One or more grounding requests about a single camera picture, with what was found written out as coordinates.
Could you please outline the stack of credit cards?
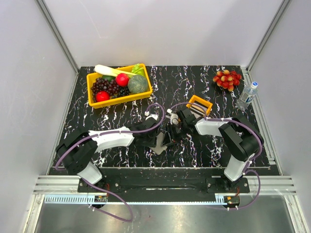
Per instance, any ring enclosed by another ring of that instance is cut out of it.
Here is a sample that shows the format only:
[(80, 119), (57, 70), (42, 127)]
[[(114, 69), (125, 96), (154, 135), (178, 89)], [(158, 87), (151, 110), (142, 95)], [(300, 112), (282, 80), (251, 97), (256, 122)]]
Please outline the stack of credit cards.
[(196, 115), (196, 117), (207, 117), (208, 108), (204, 105), (201, 105), (200, 103), (194, 103), (190, 107), (190, 111)]

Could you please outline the small yellow card bin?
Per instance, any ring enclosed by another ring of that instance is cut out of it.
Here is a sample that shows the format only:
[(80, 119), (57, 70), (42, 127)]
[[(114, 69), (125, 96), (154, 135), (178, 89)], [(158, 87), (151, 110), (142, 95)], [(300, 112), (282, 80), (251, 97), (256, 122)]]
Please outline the small yellow card bin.
[(187, 107), (196, 118), (208, 116), (213, 104), (197, 95), (193, 95), (187, 104)]

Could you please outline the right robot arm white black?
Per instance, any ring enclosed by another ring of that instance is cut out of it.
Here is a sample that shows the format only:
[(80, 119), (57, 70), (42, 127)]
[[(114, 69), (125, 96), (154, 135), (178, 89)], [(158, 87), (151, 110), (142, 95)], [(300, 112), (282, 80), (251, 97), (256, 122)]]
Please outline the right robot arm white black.
[(224, 191), (232, 192), (250, 164), (251, 159), (260, 155), (264, 140), (258, 131), (239, 115), (231, 118), (212, 119), (203, 116), (196, 118), (189, 108), (176, 114), (168, 109), (170, 122), (165, 126), (163, 146), (170, 146), (186, 134), (211, 135), (222, 137), (231, 153), (228, 165), (224, 170), (221, 186)]

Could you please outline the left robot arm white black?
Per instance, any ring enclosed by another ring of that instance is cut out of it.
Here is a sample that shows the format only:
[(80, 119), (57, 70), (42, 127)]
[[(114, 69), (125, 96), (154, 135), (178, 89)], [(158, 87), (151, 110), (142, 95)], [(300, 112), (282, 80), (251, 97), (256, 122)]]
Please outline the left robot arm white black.
[(69, 175), (78, 175), (88, 181), (88, 186), (93, 191), (100, 192), (105, 187), (105, 179), (91, 161), (93, 155), (102, 150), (128, 147), (132, 144), (155, 147), (162, 122), (163, 119), (157, 120), (156, 115), (151, 115), (145, 121), (114, 130), (88, 131), (79, 128), (56, 147), (58, 161), (55, 169), (65, 170)]

